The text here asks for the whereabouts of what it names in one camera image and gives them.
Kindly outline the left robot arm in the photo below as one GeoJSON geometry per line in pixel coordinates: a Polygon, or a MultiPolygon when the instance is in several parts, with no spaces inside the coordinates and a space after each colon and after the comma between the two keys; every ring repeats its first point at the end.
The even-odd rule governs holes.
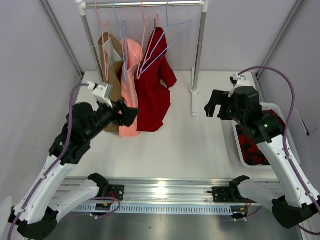
{"type": "Polygon", "coordinates": [[[58,223],[84,202],[110,198],[109,181],[98,173],[90,174],[74,191],[58,200],[53,196],[66,176],[90,150],[91,141],[109,124],[130,127],[140,112],[124,101],[111,105],[99,103],[98,109],[88,102],[72,105],[62,132],[49,149],[45,165],[27,196],[12,208],[9,223],[30,240],[44,240],[58,223]]]}

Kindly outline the red skirt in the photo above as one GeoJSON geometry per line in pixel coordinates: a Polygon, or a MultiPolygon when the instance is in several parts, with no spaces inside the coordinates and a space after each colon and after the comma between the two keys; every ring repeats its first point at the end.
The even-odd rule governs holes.
{"type": "Polygon", "coordinates": [[[168,44],[163,33],[163,28],[156,27],[151,34],[140,66],[141,75],[135,83],[140,109],[137,130],[140,132],[156,132],[163,126],[171,106],[170,88],[177,82],[166,58],[168,44]]]}

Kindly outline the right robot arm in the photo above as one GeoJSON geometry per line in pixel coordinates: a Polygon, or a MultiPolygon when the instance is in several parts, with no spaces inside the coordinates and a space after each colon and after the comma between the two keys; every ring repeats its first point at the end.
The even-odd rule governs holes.
{"type": "Polygon", "coordinates": [[[250,199],[273,213],[278,223],[290,229],[320,211],[320,193],[297,162],[286,137],[285,127],[272,113],[263,113],[259,93],[252,86],[233,92],[213,90],[204,110],[208,118],[220,106],[218,118],[240,125],[267,158],[282,187],[278,193],[242,175],[230,181],[228,196],[234,202],[250,199]]]}

